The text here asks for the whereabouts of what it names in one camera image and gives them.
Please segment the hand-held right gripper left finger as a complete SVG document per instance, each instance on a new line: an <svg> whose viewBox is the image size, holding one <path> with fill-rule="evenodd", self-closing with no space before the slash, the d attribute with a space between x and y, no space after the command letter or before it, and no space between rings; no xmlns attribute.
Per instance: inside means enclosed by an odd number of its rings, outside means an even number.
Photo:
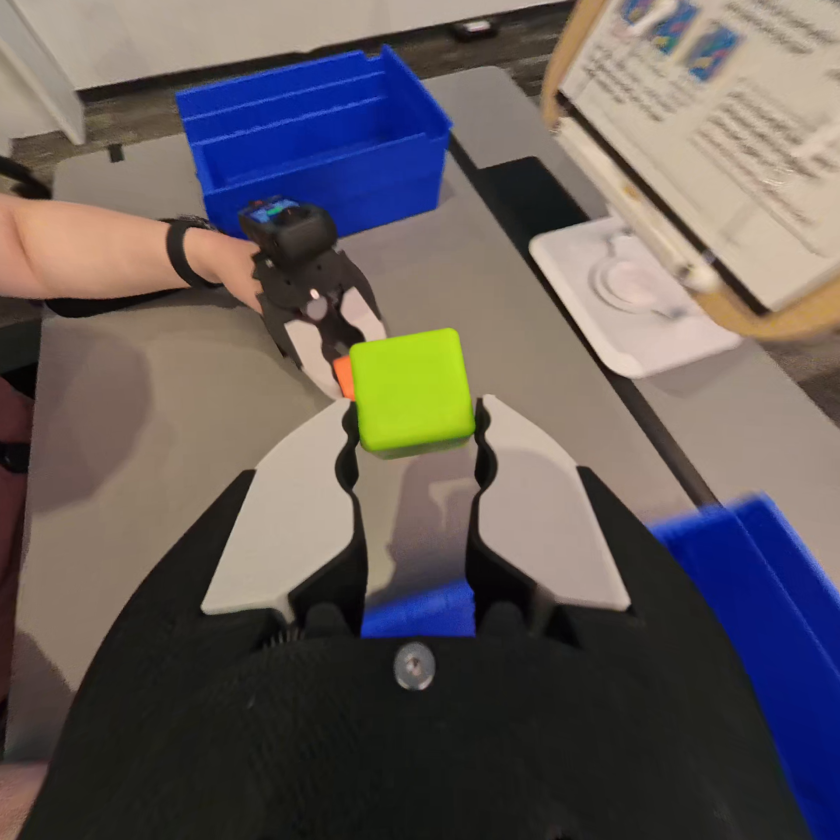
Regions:
<svg viewBox="0 0 840 840"><path fill-rule="evenodd" d="M356 406L337 401L260 460L202 602L205 615L269 610L302 627L329 603L359 635L368 583L361 505L354 494Z"/></svg>

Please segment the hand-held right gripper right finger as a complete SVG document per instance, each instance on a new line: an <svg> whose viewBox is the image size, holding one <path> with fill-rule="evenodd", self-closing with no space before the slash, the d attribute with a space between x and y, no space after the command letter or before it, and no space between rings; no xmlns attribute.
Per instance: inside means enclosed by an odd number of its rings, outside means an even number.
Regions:
<svg viewBox="0 0 840 840"><path fill-rule="evenodd" d="M510 605L527 630L572 638L569 607L625 614L631 598L575 459L537 424L484 395L466 580L476 629Z"/></svg>

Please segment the person's left forearm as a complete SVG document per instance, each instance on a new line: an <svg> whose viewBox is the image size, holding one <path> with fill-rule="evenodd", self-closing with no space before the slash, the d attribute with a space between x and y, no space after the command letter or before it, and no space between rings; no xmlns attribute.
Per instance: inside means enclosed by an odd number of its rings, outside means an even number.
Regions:
<svg viewBox="0 0 840 840"><path fill-rule="evenodd" d="M168 226L95 206L1 196L1 295L114 299L186 288Z"/></svg>

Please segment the person's left hand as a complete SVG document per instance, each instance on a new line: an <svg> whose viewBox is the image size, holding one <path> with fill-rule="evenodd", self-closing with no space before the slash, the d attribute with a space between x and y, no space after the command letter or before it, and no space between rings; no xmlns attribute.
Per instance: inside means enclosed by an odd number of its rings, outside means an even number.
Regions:
<svg viewBox="0 0 840 840"><path fill-rule="evenodd" d="M185 232L184 254L189 267L203 280L223 286L234 298L262 313L262 286L253 277L259 247L239 238L191 227Z"/></svg>

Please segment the blue plastic bin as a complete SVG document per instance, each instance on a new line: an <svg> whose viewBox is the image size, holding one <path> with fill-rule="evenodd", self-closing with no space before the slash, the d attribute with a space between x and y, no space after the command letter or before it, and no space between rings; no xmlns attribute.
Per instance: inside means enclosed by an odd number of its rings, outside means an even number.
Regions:
<svg viewBox="0 0 840 840"><path fill-rule="evenodd" d="M385 45L175 94L206 216L244 236L238 214L281 196L325 209L340 237L434 210L446 111Z"/></svg>
<svg viewBox="0 0 840 840"><path fill-rule="evenodd" d="M813 838L839 838L836 587L765 495L651 531L736 648Z"/></svg>

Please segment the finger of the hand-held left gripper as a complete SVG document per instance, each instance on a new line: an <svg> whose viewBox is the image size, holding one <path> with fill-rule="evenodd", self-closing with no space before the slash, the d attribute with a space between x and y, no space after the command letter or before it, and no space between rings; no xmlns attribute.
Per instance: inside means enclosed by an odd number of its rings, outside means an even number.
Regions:
<svg viewBox="0 0 840 840"><path fill-rule="evenodd" d="M300 319L288 321L285 331L290 341L290 353L297 360L298 369L329 398L343 398L332 363L324 356L322 336L317 325Z"/></svg>
<svg viewBox="0 0 840 840"><path fill-rule="evenodd" d="M381 318L375 314L356 287L352 287L343 293L340 315L362 336L362 339L357 339L357 341L370 342L387 338L385 325Z"/></svg>

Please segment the printed instruction board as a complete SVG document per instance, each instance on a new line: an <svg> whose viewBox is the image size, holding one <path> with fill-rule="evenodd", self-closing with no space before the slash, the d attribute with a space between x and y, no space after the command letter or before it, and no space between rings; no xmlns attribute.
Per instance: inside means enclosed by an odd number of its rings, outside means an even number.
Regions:
<svg viewBox="0 0 840 840"><path fill-rule="evenodd" d="M607 2L558 93L761 311L838 272L839 6Z"/></svg>

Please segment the instruction board on white stand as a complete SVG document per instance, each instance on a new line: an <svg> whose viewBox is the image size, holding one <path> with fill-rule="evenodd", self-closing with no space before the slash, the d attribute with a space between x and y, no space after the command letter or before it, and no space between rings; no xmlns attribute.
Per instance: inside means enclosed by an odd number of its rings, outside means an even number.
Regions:
<svg viewBox="0 0 840 840"><path fill-rule="evenodd" d="M583 126L582 117L575 118L579 129L560 128L562 120L572 112L560 89L583 48L593 40L608 6L606 1L581 1L574 5L542 79L540 110L545 126L560 135L560 143L572 143L574 161L675 274L687 289L689 299L719 326L763 343L808 340L837 331L838 275L784 310L756 313L748 306L746 293L734 290L726 282L724 269L714 268L707 261L711 252L690 242L689 234L679 228L681 220L668 217L664 204L646 181L626 173L623 159L609 143L597 140L594 131Z"/></svg>

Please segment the green cube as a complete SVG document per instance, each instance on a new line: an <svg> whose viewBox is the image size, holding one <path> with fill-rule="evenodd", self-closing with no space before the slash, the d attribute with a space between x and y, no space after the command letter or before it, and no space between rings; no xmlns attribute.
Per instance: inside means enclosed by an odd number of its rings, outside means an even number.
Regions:
<svg viewBox="0 0 840 840"><path fill-rule="evenodd" d="M459 334L451 328L350 349L361 446L393 459L464 444L476 430Z"/></svg>

